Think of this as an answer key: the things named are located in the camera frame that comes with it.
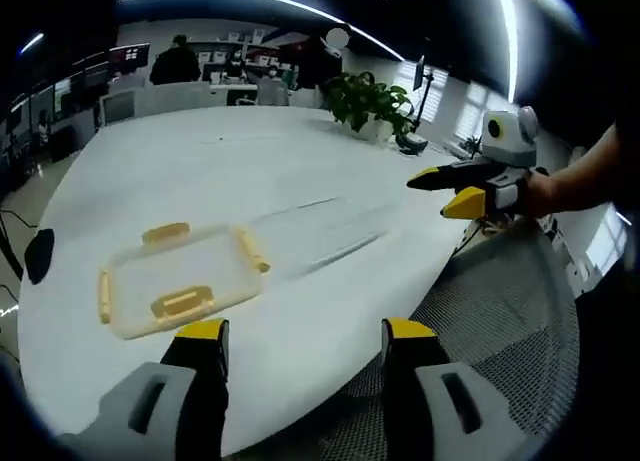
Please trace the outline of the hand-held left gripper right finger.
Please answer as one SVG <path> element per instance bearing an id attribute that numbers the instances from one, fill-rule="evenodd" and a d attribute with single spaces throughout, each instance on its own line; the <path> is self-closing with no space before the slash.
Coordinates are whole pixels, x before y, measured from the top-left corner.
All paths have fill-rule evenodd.
<path id="1" fill-rule="evenodd" d="M 382 411 L 389 460 L 533 460 L 541 442 L 499 390 L 452 362 L 435 331 L 407 318 L 381 322 Z"/>

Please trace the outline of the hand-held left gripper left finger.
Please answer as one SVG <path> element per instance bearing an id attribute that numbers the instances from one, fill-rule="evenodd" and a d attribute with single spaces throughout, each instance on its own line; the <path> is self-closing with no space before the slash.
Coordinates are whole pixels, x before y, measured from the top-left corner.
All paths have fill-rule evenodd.
<path id="1" fill-rule="evenodd" d="M 184 326 L 158 362 L 106 392 L 83 431 L 60 441 L 82 460 L 220 460 L 229 405 L 229 321 Z"/>

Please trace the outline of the person's right hand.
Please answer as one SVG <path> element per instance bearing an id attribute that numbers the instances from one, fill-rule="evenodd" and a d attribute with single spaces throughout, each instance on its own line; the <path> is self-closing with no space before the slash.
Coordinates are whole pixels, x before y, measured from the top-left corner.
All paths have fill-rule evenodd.
<path id="1" fill-rule="evenodd" d="M 527 171 L 518 184 L 515 213 L 538 219 L 551 214 L 553 206 L 553 179 L 538 171 Z"/>

